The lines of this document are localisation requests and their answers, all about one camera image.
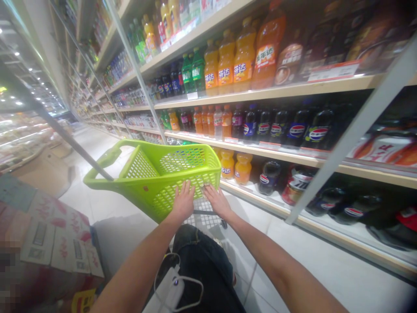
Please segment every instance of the green shopping basket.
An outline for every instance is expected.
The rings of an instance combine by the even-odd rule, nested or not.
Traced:
[[[120,147],[135,150],[113,181],[97,179],[98,172],[91,169],[84,183],[97,190],[117,192],[135,204],[155,222],[162,222],[171,212],[175,188],[184,180],[195,186],[194,199],[202,197],[205,183],[219,186],[222,166],[208,145],[163,146],[140,140],[121,140],[98,160],[101,167],[112,165],[120,156]]]

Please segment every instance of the green soda bottle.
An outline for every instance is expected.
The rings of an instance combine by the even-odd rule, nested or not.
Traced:
[[[205,61],[201,57],[199,49],[194,48],[194,59],[192,61],[192,80],[194,81],[197,92],[205,90],[204,76]]]

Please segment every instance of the beverage shelf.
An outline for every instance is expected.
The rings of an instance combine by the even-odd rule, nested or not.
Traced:
[[[262,157],[268,157],[276,160],[282,160],[317,168],[320,168],[322,164],[324,164],[324,162],[326,161],[326,158],[319,159],[316,157],[296,154],[298,152],[297,149],[282,149],[282,151],[268,150],[254,143],[251,143],[249,145],[229,143],[225,141],[214,140],[203,135],[187,132],[172,132],[166,130],[165,135],[177,139],[208,144],[210,146],[219,147],[223,149],[230,149],[234,151],[250,153]],[[385,170],[383,168],[378,168],[378,164],[375,164],[372,168],[364,168],[359,167],[353,163],[348,163],[349,165],[347,165],[347,163],[348,162],[345,161],[343,164],[339,165],[336,172],[351,176],[367,178],[370,180],[376,180],[383,183],[390,183],[394,185],[417,189],[417,175],[405,176],[398,171],[396,173],[393,173],[392,171],[389,172],[388,170]]]

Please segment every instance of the white tile floor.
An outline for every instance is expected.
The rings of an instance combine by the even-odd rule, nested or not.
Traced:
[[[92,128],[83,128],[75,139],[96,160],[117,141]],[[131,148],[123,149],[119,159],[106,171],[117,177]],[[66,161],[76,167],[77,177],[60,198],[88,216],[94,224],[103,261],[113,275],[130,252],[155,227],[156,223],[123,196],[105,190],[92,190],[82,178],[91,166],[76,152]],[[415,291],[398,278],[312,236],[265,211],[226,193],[232,209],[244,220],[266,233],[306,266],[351,312],[401,312]],[[194,216],[190,220],[205,225],[222,241],[237,274],[237,294],[247,312],[288,312],[281,297],[255,259],[231,227],[223,229],[217,217]]]

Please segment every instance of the price tag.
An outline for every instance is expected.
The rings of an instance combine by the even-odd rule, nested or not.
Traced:
[[[327,80],[349,78],[355,75],[360,61],[349,61],[323,67],[316,67],[310,74],[309,83],[318,83]]]

